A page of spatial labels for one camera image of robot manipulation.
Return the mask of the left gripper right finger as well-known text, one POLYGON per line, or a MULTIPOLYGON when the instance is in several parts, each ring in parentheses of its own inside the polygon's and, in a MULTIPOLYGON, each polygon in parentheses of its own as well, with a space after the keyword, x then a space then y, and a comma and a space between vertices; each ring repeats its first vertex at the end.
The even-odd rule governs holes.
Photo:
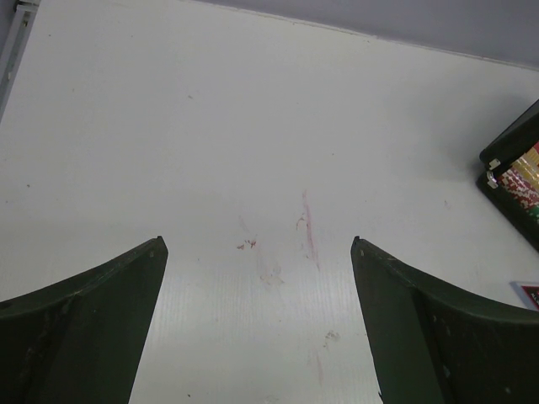
POLYGON ((385 403, 536 403, 538 314, 475 295, 356 237, 355 286, 385 403))

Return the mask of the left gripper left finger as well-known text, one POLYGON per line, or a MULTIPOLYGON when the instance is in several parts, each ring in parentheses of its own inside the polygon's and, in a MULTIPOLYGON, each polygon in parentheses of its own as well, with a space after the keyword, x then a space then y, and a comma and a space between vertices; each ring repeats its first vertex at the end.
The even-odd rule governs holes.
POLYGON ((1 304, 3 403, 127 403, 168 259, 156 237, 1 304))

